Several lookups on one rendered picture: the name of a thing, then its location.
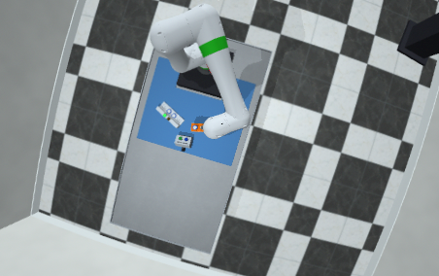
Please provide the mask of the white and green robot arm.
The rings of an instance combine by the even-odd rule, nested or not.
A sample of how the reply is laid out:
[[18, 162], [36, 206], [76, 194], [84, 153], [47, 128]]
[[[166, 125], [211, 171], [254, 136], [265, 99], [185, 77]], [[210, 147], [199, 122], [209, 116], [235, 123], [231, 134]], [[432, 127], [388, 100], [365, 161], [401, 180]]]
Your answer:
[[161, 20], [152, 27], [150, 37], [152, 46], [176, 66], [176, 72], [197, 67], [204, 75], [212, 74], [225, 113], [205, 120], [203, 131], [207, 137], [218, 139], [249, 124], [250, 113], [238, 88], [220, 16], [214, 7], [200, 4]]

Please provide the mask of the orange tube rack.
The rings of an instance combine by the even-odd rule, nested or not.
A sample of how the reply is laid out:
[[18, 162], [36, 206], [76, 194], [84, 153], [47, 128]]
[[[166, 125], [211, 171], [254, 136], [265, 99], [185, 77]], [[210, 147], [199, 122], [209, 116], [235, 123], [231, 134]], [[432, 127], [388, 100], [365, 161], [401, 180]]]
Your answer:
[[[192, 124], [191, 124], [191, 131], [204, 132], [202, 129], [200, 129], [200, 126], [203, 125], [203, 124], [204, 124], [204, 123], [192, 123]], [[194, 129], [192, 128], [194, 125], [197, 125], [197, 127], [198, 127], [196, 130], [194, 130]]]

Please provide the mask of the blue bench mat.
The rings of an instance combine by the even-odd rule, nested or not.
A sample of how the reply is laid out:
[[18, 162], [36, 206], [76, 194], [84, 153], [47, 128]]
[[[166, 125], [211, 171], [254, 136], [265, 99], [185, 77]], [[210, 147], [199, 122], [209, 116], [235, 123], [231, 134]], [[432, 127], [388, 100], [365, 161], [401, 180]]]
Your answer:
[[[192, 123], [204, 123], [206, 119], [225, 113], [222, 100], [176, 88], [179, 78], [167, 58], [159, 57], [137, 138], [177, 151], [177, 135], [192, 137], [191, 148], [184, 153], [196, 155], [231, 166], [243, 128], [218, 139], [211, 139], [204, 132], [191, 131]], [[236, 79], [249, 111], [255, 84]], [[176, 128], [155, 108], [166, 102], [185, 121]]]

